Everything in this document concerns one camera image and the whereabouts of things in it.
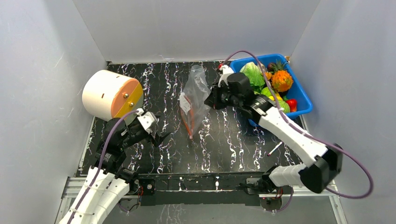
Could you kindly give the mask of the green toy lettuce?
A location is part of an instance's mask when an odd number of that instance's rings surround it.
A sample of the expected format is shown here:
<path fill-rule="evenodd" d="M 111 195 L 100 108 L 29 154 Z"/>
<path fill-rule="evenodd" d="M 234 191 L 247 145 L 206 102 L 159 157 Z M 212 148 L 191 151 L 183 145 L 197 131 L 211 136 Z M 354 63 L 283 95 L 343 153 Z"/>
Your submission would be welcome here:
<path fill-rule="evenodd" d="M 254 62 L 249 62 L 240 69 L 240 72 L 249 79 L 250 86 L 254 92 L 261 93 L 266 86 L 261 69 Z"/>

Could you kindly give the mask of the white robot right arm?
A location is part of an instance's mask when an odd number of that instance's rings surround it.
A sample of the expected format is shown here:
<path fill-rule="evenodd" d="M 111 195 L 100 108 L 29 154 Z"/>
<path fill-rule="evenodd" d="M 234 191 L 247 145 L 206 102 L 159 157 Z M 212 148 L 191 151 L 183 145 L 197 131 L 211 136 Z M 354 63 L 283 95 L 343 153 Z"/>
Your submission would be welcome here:
<path fill-rule="evenodd" d="M 274 166 L 251 186 L 260 191 L 276 193 L 286 185 L 298 185 L 320 194 L 340 173 L 342 153 L 316 140 L 278 110 L 275 101 L 256 95 L 243 73 L 221 75 L 210 87 L 205 104 L 219 110 L 228 106 L 239 108 L 247 119 L 268 130 L 298 155 L 302 164 Z"/>

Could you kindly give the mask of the clear orange zip top bag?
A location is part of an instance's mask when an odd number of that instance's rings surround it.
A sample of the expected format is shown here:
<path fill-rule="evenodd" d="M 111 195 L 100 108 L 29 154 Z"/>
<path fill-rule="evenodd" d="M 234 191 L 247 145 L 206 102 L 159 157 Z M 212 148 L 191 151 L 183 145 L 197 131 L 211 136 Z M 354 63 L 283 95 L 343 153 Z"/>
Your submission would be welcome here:
<path fill-rule="evenodd" d="M 193 65 L 188 81 L 179 95 L 181 118 L 190 139 L 209 113 L 210 107 L 205 104 L 209 94 L 204 68 L 200 65 Z"/>

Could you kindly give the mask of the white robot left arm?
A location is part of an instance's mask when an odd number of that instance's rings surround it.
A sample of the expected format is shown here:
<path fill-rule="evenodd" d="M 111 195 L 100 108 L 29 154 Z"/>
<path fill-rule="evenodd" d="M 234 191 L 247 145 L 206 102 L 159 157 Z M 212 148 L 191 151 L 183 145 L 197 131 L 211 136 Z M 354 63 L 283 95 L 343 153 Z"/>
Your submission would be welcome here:
<path fill-rule="evenodd" d="M 119 118 L 106 123 L 95 154 L 97 160 L 90 166 L 75 201 L 59 223 L 101 224 L 123 196 L 142 195 L 144 187 L 137 172 L 123 168 L 122 164 L 126 148 L 143 140 L 157 147 L 169 135 L 156 133 L 158 119 L 158 115 L 147 112 L 129 125 Z"/>

